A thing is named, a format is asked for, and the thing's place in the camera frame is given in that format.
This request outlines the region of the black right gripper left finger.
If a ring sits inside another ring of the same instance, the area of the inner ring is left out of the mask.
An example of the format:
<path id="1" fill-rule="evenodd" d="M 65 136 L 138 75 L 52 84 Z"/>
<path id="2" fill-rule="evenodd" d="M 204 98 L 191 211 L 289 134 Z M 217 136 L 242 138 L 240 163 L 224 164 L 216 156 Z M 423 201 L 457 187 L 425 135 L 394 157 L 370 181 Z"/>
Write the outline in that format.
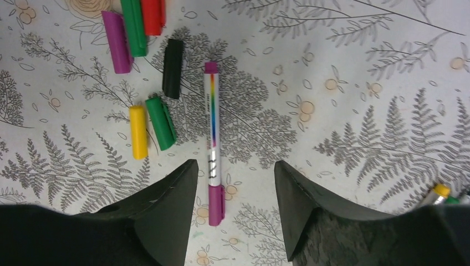
<path id="1" fill-rule="evenodd" d="M 1 206 L 2 265 L 184 265 L 198 163 L 95 213 Z"/>

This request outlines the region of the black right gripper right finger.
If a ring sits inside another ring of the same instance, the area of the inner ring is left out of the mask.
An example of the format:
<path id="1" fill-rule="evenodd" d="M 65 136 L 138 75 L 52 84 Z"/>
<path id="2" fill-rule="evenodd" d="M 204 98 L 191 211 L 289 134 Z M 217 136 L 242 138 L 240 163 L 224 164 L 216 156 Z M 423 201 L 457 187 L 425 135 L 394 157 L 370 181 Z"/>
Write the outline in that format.
<path id="1" fill-rule="evenodd" d="M 285 161 L 274 166 L 287 260 L 294 265 L 468 265 L 469 205 L 394 216 L 354 203 Z"/>

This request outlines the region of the green cap long pen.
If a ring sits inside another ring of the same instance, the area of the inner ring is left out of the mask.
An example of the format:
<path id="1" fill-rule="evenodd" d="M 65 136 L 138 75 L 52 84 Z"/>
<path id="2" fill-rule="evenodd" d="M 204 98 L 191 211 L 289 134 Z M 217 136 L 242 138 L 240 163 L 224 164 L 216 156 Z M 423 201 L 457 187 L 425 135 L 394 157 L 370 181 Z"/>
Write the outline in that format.
<path id="1" fill-rule="evenodd" d="M 455 198 L 455 197 L 452 197 L 452 196 L 449 196 L 449 197 L 445 200 L 445 204 L 459 204 L 459 199 L 458 199 L 458 198 Z"/>

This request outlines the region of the black pen cap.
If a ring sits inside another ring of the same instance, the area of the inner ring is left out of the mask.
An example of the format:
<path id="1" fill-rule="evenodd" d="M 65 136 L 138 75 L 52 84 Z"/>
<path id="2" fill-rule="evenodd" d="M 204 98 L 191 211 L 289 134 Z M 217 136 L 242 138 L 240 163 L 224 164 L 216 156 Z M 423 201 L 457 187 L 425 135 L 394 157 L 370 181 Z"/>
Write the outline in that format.
<path id="1" fill-rule="evenodd" d="M 164 53 L 162 91 L 166 97 L 175 100 L 180 98 L 183 51 L 182 40 L 168 39 Z"/>

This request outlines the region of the red pen cap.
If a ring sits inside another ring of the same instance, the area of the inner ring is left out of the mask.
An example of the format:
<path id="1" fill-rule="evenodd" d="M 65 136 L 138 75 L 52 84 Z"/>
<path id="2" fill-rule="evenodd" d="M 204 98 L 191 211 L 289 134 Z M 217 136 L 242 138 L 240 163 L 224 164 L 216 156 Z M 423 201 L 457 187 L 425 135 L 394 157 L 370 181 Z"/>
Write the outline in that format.
<path id="1" fill-rule="evenodd" d="M 165 0 L 141 0 L 144 32 L 147 36 L 159 36 L 166 23 Z"/>

